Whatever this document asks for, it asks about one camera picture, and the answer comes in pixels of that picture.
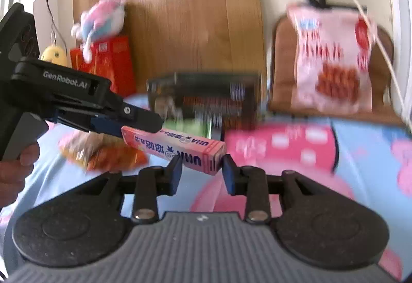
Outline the person's left hand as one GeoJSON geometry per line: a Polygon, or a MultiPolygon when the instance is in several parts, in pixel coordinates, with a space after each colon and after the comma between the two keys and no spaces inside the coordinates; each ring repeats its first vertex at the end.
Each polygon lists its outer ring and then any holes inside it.
{"type": "Polygon", "coordinates": [[[0,203],[1,208],[16,201],[23,191],[25,179],[33,171],[34,163],[40,155],[37,142],[25,148],[17,160],[1,161],[0,165],[0,203]]]}

